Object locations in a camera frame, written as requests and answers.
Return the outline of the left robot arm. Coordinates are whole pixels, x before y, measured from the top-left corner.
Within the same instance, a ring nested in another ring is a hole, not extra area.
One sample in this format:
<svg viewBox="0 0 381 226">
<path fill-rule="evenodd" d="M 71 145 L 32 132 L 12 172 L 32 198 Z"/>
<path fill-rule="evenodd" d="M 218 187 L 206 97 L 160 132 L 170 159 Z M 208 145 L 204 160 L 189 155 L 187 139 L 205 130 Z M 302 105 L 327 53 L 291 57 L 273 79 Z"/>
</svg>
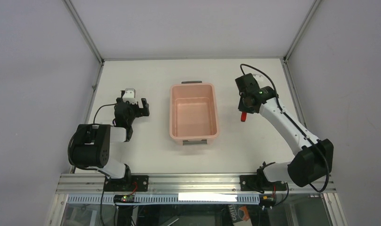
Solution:
<svg viewBox="0 0 381 226">
<path fill-rule="evenodd" d="M 129 142 L 134 120 L 150 115 L 147 99 L 142 98 L 141 103 L 142 107 L 138 101 L 130 103 L 120 97 L 115 104 L 99 107 L 114 108 L 112 125 L 96 123 L 96 119 L 91 124 L 78 125 L 67 148 L 69 163 L 81 170 L 98 171 L 111 179 L 131 181 L 129 166 L 110 157 L 110 144 Z"/>
</svg>

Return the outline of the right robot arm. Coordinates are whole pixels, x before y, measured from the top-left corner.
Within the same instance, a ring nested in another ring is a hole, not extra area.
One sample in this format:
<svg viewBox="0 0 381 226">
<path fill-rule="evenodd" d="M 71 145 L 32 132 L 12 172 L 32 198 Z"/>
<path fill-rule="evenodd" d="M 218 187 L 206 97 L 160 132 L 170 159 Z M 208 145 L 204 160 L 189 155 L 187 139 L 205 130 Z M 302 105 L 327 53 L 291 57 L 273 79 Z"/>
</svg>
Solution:
<svg viewBox="0 0 381 226">
<path fill-rule="evenodd" d="M 334 146 L 329 139 L 320 139 L 288 113 L 273 86 L 260 87 L 249 73 L 235 79 L 239 91 L 238 109 L 242 114 L 260 114 L 276 129 L 290 147 L 290 162 L 263 163 L 257 169 L 257 184 L 292 181 L 299 187 L 312 185 L 318 179 L 329 183 Z"/>
</svg>

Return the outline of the red handled screwdriver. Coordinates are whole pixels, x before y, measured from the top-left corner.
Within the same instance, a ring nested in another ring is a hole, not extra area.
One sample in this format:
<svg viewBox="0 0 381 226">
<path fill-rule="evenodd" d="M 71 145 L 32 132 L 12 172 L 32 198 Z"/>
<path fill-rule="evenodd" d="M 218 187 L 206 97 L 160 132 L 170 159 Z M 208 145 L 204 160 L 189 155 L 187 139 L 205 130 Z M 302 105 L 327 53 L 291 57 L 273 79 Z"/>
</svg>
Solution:
<svg viewBox="0 0 381 226">
<path fill-rule="evenodd" d="M 247 112 L 242 112 L 241 113 L 241 122 L 245 122 L 247 119 Z"/>
</svg>

